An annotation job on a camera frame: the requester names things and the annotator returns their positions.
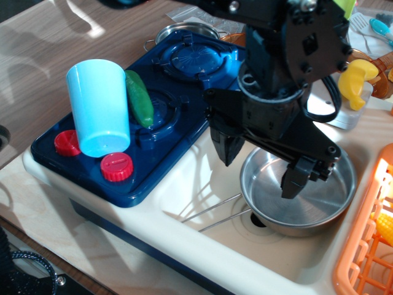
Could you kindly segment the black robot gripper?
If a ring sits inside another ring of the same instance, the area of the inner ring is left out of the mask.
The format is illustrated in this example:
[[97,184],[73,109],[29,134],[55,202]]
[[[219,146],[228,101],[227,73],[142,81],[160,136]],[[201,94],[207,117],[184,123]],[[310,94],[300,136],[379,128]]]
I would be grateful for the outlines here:
[[266,100],[218,88],[203,94],[219,159],[229,166],[248,141],[288,162],[281,180],[284,199],[294,199],[308,181],[327,180],[341,157],[341,149],[301,111],[302,95]]

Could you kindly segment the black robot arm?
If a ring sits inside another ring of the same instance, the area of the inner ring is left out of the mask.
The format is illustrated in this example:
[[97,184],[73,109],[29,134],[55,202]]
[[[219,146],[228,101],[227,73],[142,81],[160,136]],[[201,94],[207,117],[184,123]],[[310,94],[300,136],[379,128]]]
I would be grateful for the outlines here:
[[334,1],[195,1],[212,16],[244,23],[239,90],[204,92],[211,138],[229,165],[248,141],[288,163],[282,196],[326,180],[340,148],[316,128],[341,108],[332,74],[347,69],[349,22]]

